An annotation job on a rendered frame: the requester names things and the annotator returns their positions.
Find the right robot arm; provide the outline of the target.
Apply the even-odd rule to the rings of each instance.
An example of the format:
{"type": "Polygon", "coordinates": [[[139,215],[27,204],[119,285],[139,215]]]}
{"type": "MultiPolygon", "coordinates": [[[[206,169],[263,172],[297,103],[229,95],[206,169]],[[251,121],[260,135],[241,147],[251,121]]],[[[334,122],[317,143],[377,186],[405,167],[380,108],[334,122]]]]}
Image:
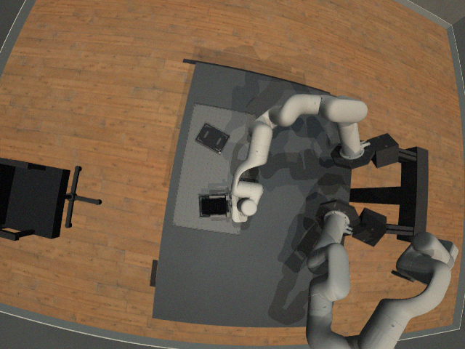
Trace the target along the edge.
{"type": "Polygon", "coordinates": [[[357,125],[367,116],[367,113],[368,108],[363,101],[344,95],[332,97],[330,95],[297,94],[289,97],[283,106],[272,106],[248,128],[248,134],[251,137],[248,157],[235,170],[231,187],[231,193],[235,197],[242,198],[237,203],[238,211],[244,217],[252,216],[257,211],[263,194],[263,185],[239,179],[246,170],[267,163],[273,128],[277,125],[289,127],[302,114],[317,115],[336,122],[341,142],[340,156],[352,160],[361,157],[364,154],[364,147],[370,145],[369,142],[360,142],[357,125]]]}

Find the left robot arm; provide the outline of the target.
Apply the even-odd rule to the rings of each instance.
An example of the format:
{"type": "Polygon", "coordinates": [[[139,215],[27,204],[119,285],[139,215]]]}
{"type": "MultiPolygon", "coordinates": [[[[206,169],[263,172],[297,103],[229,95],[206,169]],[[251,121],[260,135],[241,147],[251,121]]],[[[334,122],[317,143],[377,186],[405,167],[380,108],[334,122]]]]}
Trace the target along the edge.
{"type": "Polygon", "coordinates": [[[427,284],[426,289],[411,298],[380,300],[360,334],[344,337],[331,330],[332,302],[344,299],[350,291],[349,258],[340,243],[343,233],[353,232],[343,212],[327,212],[324,222],[307,258],[310,272],[321,275],[309,285],[306,338],[310,348],[395,349],[410,319],[441,303],[450,283],[453,257],[433,234],[417,233],[398,258],[396,269],[403,276],[427,284]]]}

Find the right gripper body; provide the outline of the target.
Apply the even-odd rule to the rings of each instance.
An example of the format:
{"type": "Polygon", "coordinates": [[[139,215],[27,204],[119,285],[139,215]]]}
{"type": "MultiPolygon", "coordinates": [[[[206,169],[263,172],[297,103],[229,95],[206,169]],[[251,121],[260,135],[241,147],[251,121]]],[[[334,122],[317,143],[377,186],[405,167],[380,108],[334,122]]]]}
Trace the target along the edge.
{"type": "Polygon", "coordinates": [[[240,199],[242,198],[239,198],[239,197],[235,197],[232,193],[231,193],[231,199],[232,199],[232,220],[234,222],[245,222],[247,221],[248,219],[248,216],[244,217],[244,215],[238,211],[238,208],[237,208],[237,203],[240,199]]]}

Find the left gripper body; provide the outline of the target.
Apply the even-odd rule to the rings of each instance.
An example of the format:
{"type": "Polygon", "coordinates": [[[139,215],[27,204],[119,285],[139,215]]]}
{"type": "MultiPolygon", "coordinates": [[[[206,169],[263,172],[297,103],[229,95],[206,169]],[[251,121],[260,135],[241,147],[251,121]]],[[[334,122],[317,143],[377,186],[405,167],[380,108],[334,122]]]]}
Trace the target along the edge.
{"type": "Polygon", "coordinates": [[[454,266],[454,262],[456,260],[457,254],[458,254],[458,248],[456,247],[456,245],[452,241],[446,241],[446,240],[442,240],[442,239],[438,239],[438,241],[440,241],[440,243],[447,249],[447,251],[453,257],[453,266],[454,266]]]}

